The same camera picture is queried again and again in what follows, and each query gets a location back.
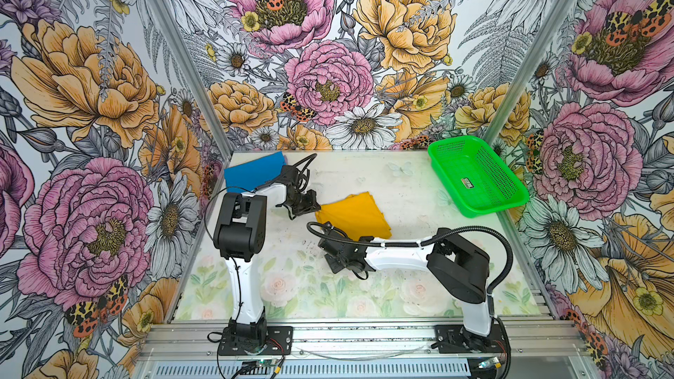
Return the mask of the yellow t shirt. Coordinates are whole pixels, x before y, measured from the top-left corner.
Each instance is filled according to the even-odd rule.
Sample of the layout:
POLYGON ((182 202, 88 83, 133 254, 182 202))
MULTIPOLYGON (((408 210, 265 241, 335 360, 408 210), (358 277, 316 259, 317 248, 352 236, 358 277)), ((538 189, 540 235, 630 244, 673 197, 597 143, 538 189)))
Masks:
POLYGON ((354 241, 370 236, 385 240, 391 238, 391 227, 369 192, 349 195, 341 201, 321 205, 321 209, 316 212, 316 219, 321 224, 329 222, 354 241))

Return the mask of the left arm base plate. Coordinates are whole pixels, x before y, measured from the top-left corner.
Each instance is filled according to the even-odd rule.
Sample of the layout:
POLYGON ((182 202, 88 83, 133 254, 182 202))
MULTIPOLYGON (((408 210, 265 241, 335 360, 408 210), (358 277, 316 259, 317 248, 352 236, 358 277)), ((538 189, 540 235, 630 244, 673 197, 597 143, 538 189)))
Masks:
POLYGON ((218 340, 218 356, 290 355, 294 328, 231 324, 218 340))

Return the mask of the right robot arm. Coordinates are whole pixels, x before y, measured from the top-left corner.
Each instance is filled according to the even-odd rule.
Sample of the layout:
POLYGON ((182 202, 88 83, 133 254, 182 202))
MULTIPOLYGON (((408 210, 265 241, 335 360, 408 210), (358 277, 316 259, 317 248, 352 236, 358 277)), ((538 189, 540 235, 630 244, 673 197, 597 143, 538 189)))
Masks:
POLYGON ((418 270, 430 273, 462 304, 463 331, 470 337, 491 333, 493 315, 488 303, 490 256, 456 229, 440 228, 430 238, 414 242, 364 237, 354 241, 337 228, 319 235, 333 273, 349 270, 367 278, 379 270, 418 270))

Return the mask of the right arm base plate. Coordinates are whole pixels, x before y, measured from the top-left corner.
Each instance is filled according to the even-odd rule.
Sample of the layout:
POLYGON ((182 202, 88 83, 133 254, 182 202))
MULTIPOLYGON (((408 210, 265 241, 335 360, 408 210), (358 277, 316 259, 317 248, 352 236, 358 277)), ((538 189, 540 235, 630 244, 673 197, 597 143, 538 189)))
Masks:
POLYGON ((440 354, 505 354, 507 338, 496 324, 487 337, 470 333, 461 325, 438 325, 434 328, 435 342, 431 349, 440 354))

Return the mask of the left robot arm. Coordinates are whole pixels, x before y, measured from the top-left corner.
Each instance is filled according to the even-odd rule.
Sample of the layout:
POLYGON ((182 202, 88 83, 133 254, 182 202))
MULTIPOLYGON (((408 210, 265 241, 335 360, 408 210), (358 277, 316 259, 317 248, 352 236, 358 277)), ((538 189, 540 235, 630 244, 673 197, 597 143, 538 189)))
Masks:
POLYGON ((291 327, 268 331, 256 256, 265 243, 270 205, 284 208, 291 220, 321 208, 316 191, 308 188, 309 166, 315 157, 311 154, 293 165, 282 166, 277 177, 252 191, 240 186, 225 188, 210 233, 233 284, 233 315, 222 333, 219 355, 291 352, 289 346, 280 344, 282 338, 291 338, 291 327))

